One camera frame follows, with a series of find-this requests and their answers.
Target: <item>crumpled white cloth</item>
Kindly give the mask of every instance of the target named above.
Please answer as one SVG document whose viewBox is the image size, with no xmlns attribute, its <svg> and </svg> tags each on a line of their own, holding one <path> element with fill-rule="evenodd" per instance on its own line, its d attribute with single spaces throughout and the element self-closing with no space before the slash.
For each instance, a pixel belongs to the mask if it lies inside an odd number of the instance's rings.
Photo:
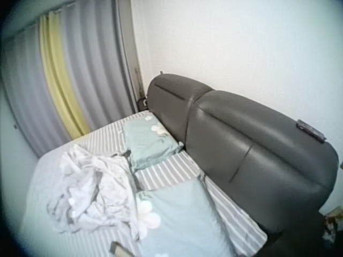
<svg viewBox="0 0 343 257">
<path fill-rule="evenodd" d="M 125 157 L 92 155 L 78 145 L 64 152 L 62 176 L 47 204 L 58 232 L 116 226 L 138 238 L 136 186 Z"/>
</svg>

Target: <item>mattress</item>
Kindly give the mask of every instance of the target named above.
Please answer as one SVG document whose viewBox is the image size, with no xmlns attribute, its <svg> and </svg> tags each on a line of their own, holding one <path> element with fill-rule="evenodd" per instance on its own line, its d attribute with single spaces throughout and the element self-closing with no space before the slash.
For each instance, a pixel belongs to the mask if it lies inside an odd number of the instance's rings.
<svg viewBox="0 0 343 257">
<path fill-rule="evenodd" d="M 19 242 L 29 255 L 110 256 L 108 251 L 112 241 L 120 242 L 135 256 L 141 255 L 139 244 L 116 228 L 103 228 L 93 232 L 79 231 L 73 234 L 55 232 L 46 212 L 46 204 L 54 185 L 60 179 L 59 161 L 64 151 L 73 144 L 79 144 L 93 154 L 122 152 L 125 150 L 123 124 L 146 113 L 147 111 L 140 112 L 109 124 L 60 146 L 39 159 L 29 187 L 26 211 L 19 234 Z M 162 163 L 139 170 L 136 172 L 136 178 L 140 189 L 152 190 L 195 178 L 200 173 L 202 171 L 196 163 L 182 151 Z M 252 256 L 265 244 L 266 234 L 209 178 L 205 179 L 237 253 Z"/>
</svg>

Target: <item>black device on headboard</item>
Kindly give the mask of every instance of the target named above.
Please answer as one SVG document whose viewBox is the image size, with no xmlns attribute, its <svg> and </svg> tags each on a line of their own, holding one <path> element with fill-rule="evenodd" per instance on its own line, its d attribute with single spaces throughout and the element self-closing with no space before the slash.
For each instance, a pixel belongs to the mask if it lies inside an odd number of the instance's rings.
<svg viewBox="0 0 343 257">
<path fill-rule="evenodd" d="M 314 127 L 312 127 L 309 124 L 303 122 L 302 120 L 298 119 L 298 121 L 296 122 L 296 127 L 298 129 L 301 129 L 302 131 L 308 133 L 310 136 L 314 137 L 319 142 L 321 142 L 321 143 L 325 142 L 326 137 L 324 137 L 323 133 L 320 133 Z"/>
</svg>

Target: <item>bed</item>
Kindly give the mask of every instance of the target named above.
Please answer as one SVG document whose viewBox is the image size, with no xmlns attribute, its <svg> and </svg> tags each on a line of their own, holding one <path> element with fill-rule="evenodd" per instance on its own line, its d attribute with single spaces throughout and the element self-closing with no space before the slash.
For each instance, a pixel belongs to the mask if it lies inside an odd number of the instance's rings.
<svg viewBox="0 0 343 257">
<path fill-rule="evenodd" d="M 325 202 L 337 176 L 338 158 L 295 128 L 290 118 L 228 92 L 172 74 L 156 77 L 148 90 L 149 110 L 182 152 L 136 173 L 142 190 L 206 174 L 206 185 L 239 254 L 252 256 L 270 238 L 297 225 Z M 32 256 L 110 256 L 119 241 L 135 256 L 140 246 L 115 228 L 56 233 L 46 212 L 59 180 L 61 155 L 73 144 L 94 154 L 125 149 L 123 124 L 140 112 L 69 142 L 40 158 L 27 195 L 19 241 Z"/>
</svg>

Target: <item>headboard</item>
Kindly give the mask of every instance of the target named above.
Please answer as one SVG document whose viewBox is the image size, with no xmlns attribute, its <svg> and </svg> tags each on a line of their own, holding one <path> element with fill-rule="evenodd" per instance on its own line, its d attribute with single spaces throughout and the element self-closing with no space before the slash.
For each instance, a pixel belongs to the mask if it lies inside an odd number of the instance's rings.
<svg viewBox="0 0 343 257">
<path fill-rule="evenodd" d="M 174 100 L 179 95 L 182 99 Z M 273 109 L 172 74 L 152 81 L 149 108 L 151 103 L 200 168 L 267 232 L 298 224 L 333 190 L 338 169 L 333 147 Z"/>
<path fill-rule="evenodd" d="M 185 143 L 188 114 L 196 99 L 211 87 L 173 74 L 161 74 L 148 88 L 148 107 L 177 141 Z"/>
</svg>

